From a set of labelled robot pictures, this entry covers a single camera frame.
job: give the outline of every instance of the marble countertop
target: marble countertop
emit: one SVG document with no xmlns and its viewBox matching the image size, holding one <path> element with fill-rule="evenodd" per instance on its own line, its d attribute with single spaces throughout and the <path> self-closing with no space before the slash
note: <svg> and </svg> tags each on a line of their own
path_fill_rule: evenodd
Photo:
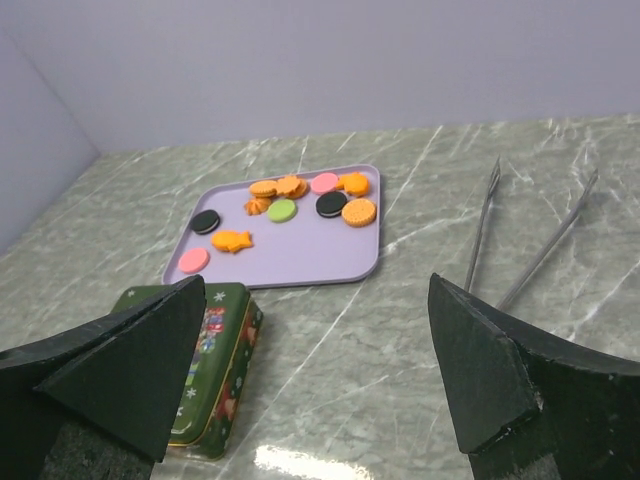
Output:
<svg viewBox="0 0 640 480">
<path fill-rule="evenodd" d="M 640 360 L 640 117 L 544 120 L 161 148 L 100 158 L 0 259 L 0 350 L 159 283 L 212 186 L 356 163 L 384 179 L 381 260 L 350 285 L 256 292 L 265 323 L 230 450 L 154 478 L 470 479 L 427 317 L 432 272 L 463 284 L 491 168 L 503 177 L 472 292 L 495 302 L 594 167 L 589 206 L 509 312 Z"/>
</svg>

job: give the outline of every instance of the black sandwich cookie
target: black sandwich cookie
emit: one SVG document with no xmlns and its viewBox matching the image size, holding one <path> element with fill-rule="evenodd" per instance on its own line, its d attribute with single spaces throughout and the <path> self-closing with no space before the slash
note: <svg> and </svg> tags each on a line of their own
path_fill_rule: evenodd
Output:
<svg viewBox="0 0 640 480">
<path fill-rule="evenodd" d="M 316 212 L 324 218 L 337 217 L 347 201 L 347 196 L 342 192 L 325 193 L 316 201 Z"/>
<path fill-rule="evenodd" d="M 189 222 L 189 227 L 198 235 L 213 232 L 220 225 L 220 215 L 215 210 L 204 210 Z"/>
</svg>

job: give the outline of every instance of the metal tongs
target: metal tongs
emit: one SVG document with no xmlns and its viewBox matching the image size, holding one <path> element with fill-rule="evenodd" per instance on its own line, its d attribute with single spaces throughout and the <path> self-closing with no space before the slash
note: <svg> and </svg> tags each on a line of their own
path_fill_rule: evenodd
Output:
<svg viewBox="0 0 640 480">
<path fill-rule="evenodd" d="M 511 285 L 507 293 L 500 299 L 497 303 L 496 308 L 498 310 L 504 310 L 504 308 L 513 300 L 513 297 L 518 293 L 518 291 L 522 288 L 522 286 L 529 279 L 531 274 L 538 268 L 538 265 L 542 262 L 544 257 L 551 251 L 558 240 L 564 235 L 567 229 L 571 226 L 571 224 L 578 218 L 580 214 L 580 210 L 587 203 L 587 199 L 589 198 L 589 194 L 591 193 L 591 189 L 593 185 L 598 180 L 598 169 L 596 168 L 591 177 L 589 177 L 589 181 L 587 185 L 584 187 L 584 191 L 580 196 L 580 199 L 575 204 L 575 206 L 571 209 L 567 217 L 562 221 L 562 223 L 558 226 L 553 235 L 549 237 L 547 242 L 542 246 L 542 248 L 536 253 L 535 257 L 529 262 L 527 268 L 520 274 L 520 276 L 516 279 L 516 281 Z M 480 222 L 478 223 L 478 229 L 476 231 L 475 241 L 473 242 L 473 249 L 471 251 L 471 261 L 469 263 L 469 269 L 467 270 L 467 278 L 464 282 L 465 291 L 469 291 L 471 287 L 471 282 L 473 280 L 473 273 L 476 268 L 476 262 L 478 261 L 478 252 L 480 251 L 480 244 L 482 243 L 482 236 L 484 231 L 484 224 L 486 222 L 487 213 L 489 211 L 489 206 L 491 205 L 491 200 L 496 191 L 498 183 L 500 182 L 500 157 L 496 161 L 493 170 L 491 171 L 491 177 L 489 178 L 489 186 L 487 188 L 487 194 L 484 198 L 484 203 L 482 205 L 482 213 L 480 214 Z"/>
</svg>

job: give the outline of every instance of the gray wall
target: gray wall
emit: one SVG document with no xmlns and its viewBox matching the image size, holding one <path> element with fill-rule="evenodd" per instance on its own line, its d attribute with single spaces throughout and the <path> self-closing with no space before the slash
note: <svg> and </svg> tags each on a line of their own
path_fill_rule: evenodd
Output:
<svg viewBox="0 0 640 480">
<path fill-rule="evenodd" d="M 0 29 L 0 257 L 97 155 Z"/>
<path fill-rule="evenodd" d="M 102 151 L 640 110 L 640 1 L 7 0 Z"/>
</svg>

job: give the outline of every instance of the green box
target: green box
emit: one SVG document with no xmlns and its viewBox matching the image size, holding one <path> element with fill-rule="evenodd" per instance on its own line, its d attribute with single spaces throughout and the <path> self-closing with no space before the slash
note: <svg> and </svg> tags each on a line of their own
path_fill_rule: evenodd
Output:
<svg viewBox="0 0 640 480">
<path fill-rule="evenodd" d="M 165 285 L 127 289 L 113 311 L 144 300 Z M 207 306 L 178 414 L 169 453 L 216 459 L 224 455 L 262 312 L 241 283 L 205 285 Z"/>
</svg>

